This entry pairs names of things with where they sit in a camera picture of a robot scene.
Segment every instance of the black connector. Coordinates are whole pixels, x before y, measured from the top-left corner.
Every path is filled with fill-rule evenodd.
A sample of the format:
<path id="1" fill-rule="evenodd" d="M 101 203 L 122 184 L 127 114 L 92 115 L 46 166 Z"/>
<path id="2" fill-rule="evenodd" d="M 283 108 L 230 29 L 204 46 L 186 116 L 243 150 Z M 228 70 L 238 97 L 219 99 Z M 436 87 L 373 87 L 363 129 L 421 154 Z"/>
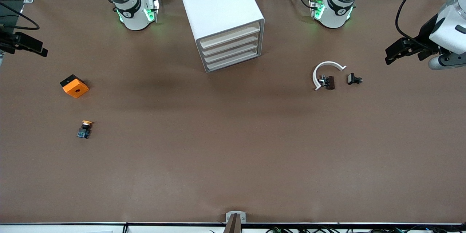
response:
<path id="1" fill-rule="evenodd" d="M 324 74 L 321 75 L 319 83 L 328 90 L 335 89 L 335 79 L 331 75 L 328 77 L 326 77 Z"/>
<path id="2" fill-rule="evenodd" d="M 363 82 L 363 79 L 360 77 L 355 77 L 354 73 L 351 73 L 348 75 L 348 85 L 351 85 L 353 83 L 361 84 L 362 82 Z"/>

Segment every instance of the orange block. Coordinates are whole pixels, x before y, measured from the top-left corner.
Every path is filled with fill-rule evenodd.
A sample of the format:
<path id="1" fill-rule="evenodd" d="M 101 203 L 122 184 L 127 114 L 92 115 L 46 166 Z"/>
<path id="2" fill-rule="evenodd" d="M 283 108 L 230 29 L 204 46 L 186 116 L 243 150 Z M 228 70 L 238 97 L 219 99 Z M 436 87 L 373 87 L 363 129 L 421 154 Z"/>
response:
<path id="1" fill-rule="evenodd" d="M 72 97 L 78 98 L 82 96 L 85 92 L 89 91 L 89 87 L 84 84 L 79 78 L 75 75 L 71 75 L 67 79 L 60 82 L 63 87 L 63 90 Z"/>

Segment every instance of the brown table surface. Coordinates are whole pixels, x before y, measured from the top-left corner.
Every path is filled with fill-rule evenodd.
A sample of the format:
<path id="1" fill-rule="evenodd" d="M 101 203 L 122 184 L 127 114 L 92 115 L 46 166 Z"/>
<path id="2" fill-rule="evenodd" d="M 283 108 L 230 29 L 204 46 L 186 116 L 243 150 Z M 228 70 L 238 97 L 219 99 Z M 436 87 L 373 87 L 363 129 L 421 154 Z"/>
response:
<path id="1" fill-rule="evenodd" d="M 464 222 L 466 69 L 385 64 L 400 2 L 357 0 L 326 29 L 299 0 L 257 0 L 263 55 L 211 74 L 181 0 L 141 32 L 107 0 L 27 4 L 49 55 L 0 68 L 1 222 Z M 401 27 L 417 35 L 442 3 L 409 0 Z M 321 68 L 336 89 L 316 92 L 325 60 L 348 67 Z"/>

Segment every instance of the green led light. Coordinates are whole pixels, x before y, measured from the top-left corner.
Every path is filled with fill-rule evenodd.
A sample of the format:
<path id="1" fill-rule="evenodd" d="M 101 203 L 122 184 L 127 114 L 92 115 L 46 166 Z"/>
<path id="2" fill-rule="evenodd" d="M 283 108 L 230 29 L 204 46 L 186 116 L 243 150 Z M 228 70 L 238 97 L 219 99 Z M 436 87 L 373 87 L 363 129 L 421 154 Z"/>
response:
<path id="1" fill-rule="evenodd" d="M 118 17 L 120 17 L 120 22 L 123 23 L 123 19 L 121 18 L 121 15 L 120 15 L 120 12 L 118 11 L 118 9 L 117 9 L 116 13 L 118 14 Z"/>
<path id="2" fill-rule="evenodd" d="M 350 10 L 348 11 L 348 16 L 346 17 L 346 20 L 349 19 L 350 15 L 351 15 L 351 11 L 353 11 L 353 7 L 351 6 Z"/>
<path id="3" fill-rule="evenodd" d="M 144 13 L 146 14 L 147 20 L 149 22 L 152 22 L 154 20 L 154 15 L 153 15 L 153 12 L 151 10 L 144 9 Z"/>
<path id="4" fill-rule="evenodd" d="M 324 6 L 323 4 L 321 4 L 321 5 L 319 6 L 319 8 L 317 8 L 317 10 L 316 10 L 316 15 L 315 15 L 316 19 L 320 19 L 320 18 L 321 18 L 322 12 L 323 12 L 324 10 L 325 10 L 325 6 Z"/>

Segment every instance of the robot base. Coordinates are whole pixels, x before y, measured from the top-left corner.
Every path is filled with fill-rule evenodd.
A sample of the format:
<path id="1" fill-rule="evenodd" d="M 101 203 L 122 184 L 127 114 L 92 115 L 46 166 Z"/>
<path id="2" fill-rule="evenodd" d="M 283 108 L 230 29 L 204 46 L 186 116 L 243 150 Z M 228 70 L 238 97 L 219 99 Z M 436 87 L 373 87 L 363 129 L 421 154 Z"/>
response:
<path id="1" fill-rule="evenodd" d="M 120 14 L 120 21 L 126 26 L 126 28 L 134 31 L 145 29 L 150 23 L 157 22 L 157 14 L 159 3 L 158 0 L 141 0 L 143 3 L 138 11 L 135 12 L 133 17 L 125 17 L 125 13 Z"/>
<path id="2" fill-rule="evenodd" d="M 327 4 L 327 0 L 309 0 L 309 4 L 311 7 L 316 7 L 317 10 L 311 9 L 311 17 L 319 22 L 322 25 L 328 28 L 338 28 L 343 26 L 346 20 L 349 19 L 351 11 L 353 11 L 353 7 L 349 11 L 345 11 L 344 15 L 338 16 L 335 14 Z"/>

